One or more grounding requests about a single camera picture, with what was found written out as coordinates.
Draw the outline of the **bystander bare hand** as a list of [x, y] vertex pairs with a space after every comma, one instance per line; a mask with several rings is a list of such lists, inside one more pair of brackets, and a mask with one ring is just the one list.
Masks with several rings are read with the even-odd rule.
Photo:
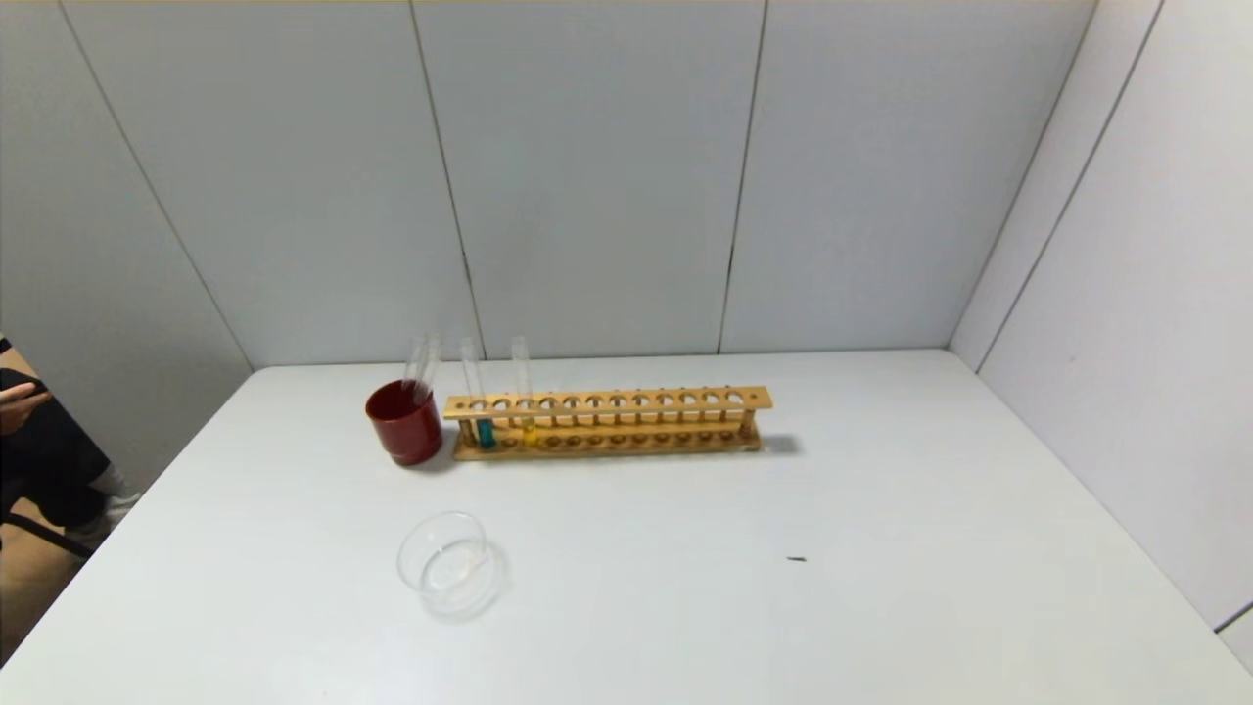
[[23, 381], [3, 389], [1, 393], [1, 437], [18, 433], [41, 404], [51, 398], [49, 389], [36, 381]]

